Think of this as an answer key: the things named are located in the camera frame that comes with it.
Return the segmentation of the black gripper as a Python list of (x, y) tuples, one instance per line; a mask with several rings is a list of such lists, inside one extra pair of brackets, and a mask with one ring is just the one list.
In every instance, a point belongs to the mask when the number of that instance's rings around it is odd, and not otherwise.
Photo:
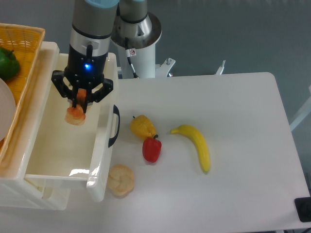
[(104, 67), (108, 53), (95, 55), (95, 49), (88, 45), (85, 54), (69, 47), (67, 66), (63, 71), (52, 72), (52, 83), (63, 98), (71, 100), (72, 107), (77, 105), (79, 89), (85, 89), (83, 111), (89, 103), (100, 102), (114, 89), (111, 79), (104, 77)]

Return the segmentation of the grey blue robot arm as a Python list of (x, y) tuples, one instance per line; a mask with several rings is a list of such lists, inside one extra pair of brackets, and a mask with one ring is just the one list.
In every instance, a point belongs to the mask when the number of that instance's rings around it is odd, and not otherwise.
[(52, 73), (59, 94), (71, 101), (74, 110), (100, 102), (114, 89), (104, 77), (110, 37), (116, 16), (129, 23), (147, 17), (145, 0), (77, 0), (74, 5), (67, 66)]

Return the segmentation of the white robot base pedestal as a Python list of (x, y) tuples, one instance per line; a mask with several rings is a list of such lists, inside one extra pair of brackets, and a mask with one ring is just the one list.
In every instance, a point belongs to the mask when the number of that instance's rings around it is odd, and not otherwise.
[(163, 78), (172, 75), (171, 69), (175, 65), (173, 58), (167, 58), (162, 64), (156, 63), (156, 44), (161, 36), (161, 23), (151, 13), (137, 23), (116, 17), (111, 40), (118, 50), (118, 73), (122, 79)]

